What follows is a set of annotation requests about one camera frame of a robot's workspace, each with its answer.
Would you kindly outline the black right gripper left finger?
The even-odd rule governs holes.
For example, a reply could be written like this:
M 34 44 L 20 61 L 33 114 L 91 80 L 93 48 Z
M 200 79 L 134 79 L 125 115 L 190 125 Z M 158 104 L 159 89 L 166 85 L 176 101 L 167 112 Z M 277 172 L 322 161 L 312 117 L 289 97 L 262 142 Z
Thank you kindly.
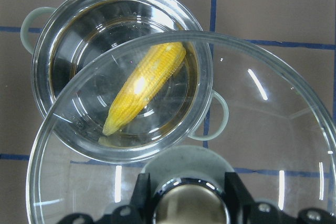
M 152 193 L 150 173 L 140 173 L 135 183 L 130 205 L 136 209 L 142 223 L 153 223 L 157 203 L 156 193 Z

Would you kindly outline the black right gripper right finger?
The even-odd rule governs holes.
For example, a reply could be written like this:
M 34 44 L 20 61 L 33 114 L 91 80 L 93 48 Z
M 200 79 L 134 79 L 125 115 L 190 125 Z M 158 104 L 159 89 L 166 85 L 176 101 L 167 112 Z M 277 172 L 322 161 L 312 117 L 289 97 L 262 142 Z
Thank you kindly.
M 224 202 L 231 223 L 247 223 L 255 201 L 235 172 L 225 173 Z

